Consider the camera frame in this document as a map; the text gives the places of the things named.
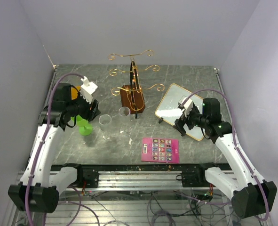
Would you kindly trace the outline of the clear wine glass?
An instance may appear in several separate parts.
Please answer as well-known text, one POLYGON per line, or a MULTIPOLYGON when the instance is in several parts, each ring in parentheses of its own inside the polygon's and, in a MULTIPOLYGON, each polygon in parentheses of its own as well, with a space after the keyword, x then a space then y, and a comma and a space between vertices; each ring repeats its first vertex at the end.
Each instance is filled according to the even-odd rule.
POLYGON ((103 139, 106 141, 113 140, 113 133, 112 133, 112 119, 111 116, 108 114, 103 114, 99 117, 99 127, 103 132, 102 136, 103 139))

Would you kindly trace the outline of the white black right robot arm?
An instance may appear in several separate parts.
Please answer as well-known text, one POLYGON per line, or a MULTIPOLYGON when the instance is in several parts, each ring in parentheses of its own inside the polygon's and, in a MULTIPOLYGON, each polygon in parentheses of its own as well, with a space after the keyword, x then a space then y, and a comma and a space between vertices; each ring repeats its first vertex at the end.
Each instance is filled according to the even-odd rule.
POLYGON ((231 201, 236 215, 240 218, 256 217, 261 214, 267 220, 272 209, 277 187, 274 182, 266 181, 255 169, 240 143, 236 141, 232 125, 222 120, 220 102, 216 98, 205 98, 202 111, 191 98, 182 98, 178 107, 182 111, 175 120, 174 128, 181 135, 185 134, 184 126, 189 129, 199 127, 208 138, 220 149, 231 167, 235 179, 232 179, 213 163, 207 163, 204 170, 196 174, 196 182, 200 186, 209 183, 216 186, 231 201))

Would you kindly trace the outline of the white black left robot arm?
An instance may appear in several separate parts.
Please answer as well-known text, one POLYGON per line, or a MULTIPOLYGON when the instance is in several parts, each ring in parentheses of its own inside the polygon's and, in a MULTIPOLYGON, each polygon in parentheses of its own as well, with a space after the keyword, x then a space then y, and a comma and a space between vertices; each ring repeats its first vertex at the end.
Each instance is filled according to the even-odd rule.
POLYGON ((84 182, 80 164, 66 163, 58 173, 51 172, 59 138, 72 117, 92 121, 100 114, 98 101, 92 94, 97 85, 84 82, 75 99, 71 96, 71 84, 54 86, 48 105, 39 117, 34 148, 24 174, 17 185, 11 185, 8 195, 20 211, 52 213, 60 194, 70 185, 79 187, 84 182))

